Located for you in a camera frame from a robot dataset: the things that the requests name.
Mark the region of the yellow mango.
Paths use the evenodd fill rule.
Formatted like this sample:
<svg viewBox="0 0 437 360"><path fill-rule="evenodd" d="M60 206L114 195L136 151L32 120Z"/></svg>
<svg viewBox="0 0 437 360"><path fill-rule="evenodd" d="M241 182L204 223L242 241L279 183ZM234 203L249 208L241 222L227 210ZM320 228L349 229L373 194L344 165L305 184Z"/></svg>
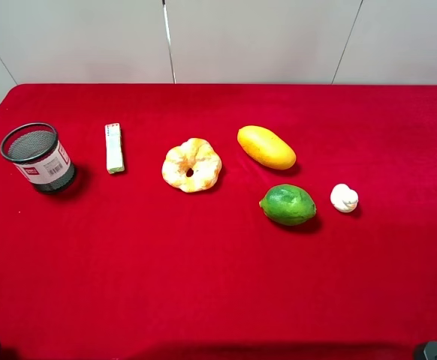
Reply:
<svg viewBox="0 0 437 360"><path fill-rule="evenodd" d="M265 127L242 127L238 130L237 141L248 156L265 167L286 170L296 163L294 150Z"/></svg>

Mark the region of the green lime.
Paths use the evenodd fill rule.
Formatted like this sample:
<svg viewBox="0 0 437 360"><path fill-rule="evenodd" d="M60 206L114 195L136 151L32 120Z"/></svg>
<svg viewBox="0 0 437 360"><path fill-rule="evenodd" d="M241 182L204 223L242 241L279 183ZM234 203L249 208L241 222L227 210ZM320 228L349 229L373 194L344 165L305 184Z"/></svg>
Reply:
<svg viewBox="0 0 437 360"><path fill-rule="evenodd" d="M312 219L316 204L301 187L281 184L270 188L259 206L272 221L285 226L296 226Z"/></svg>

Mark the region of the long white candy box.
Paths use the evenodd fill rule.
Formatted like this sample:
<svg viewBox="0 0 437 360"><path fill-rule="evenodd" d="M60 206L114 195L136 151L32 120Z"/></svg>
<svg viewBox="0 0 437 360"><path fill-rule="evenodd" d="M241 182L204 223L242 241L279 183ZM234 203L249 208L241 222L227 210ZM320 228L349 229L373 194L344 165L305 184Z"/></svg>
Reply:
<svg viewBox="0 0 437 360"><path fill-rule="evenodd" d="M109 174L120 173L125 170L122 153L122 132L119 123L106 124L106 168Z"/></svg>

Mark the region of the small white duck figurine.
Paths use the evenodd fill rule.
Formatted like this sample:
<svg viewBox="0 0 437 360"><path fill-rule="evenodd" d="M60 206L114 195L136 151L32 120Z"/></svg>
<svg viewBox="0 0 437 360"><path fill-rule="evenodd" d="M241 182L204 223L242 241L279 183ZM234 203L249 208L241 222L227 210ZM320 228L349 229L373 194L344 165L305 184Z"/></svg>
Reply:
<svg viewBox="0 0 437 360"><path fill-rule="evenodd" d="M330 193L330 202L333 207L342 213L350 213L356 209L359 197L355 190L346 184L337 184Z"/></svg>

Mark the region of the red velvet tablecloth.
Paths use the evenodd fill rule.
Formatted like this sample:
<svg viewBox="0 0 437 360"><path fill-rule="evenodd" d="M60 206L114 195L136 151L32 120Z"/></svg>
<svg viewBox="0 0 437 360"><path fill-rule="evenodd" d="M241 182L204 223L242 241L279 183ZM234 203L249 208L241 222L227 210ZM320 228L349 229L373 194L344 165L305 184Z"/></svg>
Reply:
<svg viewBox="0 0 437 360"><path fill-rule="evenodd" d="M437 86L19 85L0 145L33 122L77 174L40 193L0 153L5 357L410 359L437 341ZM112 123L125 170L109 174ZM248 156L247 125L295 165ZM312 219L264 214L283 184Z"/></svg>

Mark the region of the black mesh pen cup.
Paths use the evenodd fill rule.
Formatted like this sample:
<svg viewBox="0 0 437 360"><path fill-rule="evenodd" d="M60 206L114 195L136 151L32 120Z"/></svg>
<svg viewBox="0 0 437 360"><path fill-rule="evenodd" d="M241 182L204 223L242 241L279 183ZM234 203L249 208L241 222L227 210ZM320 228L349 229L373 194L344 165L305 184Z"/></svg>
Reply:
<svg viewBox="0 0 437 360"><path fill-rule="evenodd" d="M51 124L33 122L13 129L2 140L0 153L43 194L63 191L77 174Z"/></svg>

